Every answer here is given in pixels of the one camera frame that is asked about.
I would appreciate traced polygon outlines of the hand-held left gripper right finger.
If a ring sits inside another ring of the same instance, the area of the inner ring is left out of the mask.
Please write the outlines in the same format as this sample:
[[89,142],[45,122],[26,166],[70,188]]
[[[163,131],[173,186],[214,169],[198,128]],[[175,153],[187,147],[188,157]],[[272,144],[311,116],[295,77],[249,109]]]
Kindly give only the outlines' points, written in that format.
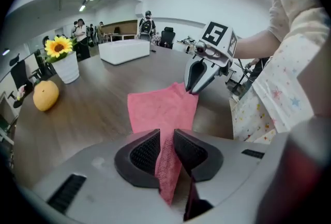
[[174,149],[190,176],[187,208],[213,208],[253,172],[267,145],[208,136],[186,129],[174,131]]

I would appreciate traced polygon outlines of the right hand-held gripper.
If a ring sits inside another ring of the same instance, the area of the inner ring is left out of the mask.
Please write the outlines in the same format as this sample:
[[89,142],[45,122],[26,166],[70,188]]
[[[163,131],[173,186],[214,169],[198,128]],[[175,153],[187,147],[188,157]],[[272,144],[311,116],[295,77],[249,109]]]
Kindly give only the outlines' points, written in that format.
[[210,21],[194,46],[194,53],[203,59],[190,59],[185,68],[184,84],[189,93],[198,94],[204,90],[216,75],[227,75],[232,65],[237,45],[233,28]]

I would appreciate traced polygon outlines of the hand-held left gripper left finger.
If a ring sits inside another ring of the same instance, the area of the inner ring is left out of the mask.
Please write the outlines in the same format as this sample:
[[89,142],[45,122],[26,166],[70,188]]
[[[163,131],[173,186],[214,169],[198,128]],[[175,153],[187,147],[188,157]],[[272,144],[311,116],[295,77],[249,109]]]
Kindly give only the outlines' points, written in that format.
[[56,223],[180,223],[155,177],[159,129],[94,144],[33,188]]

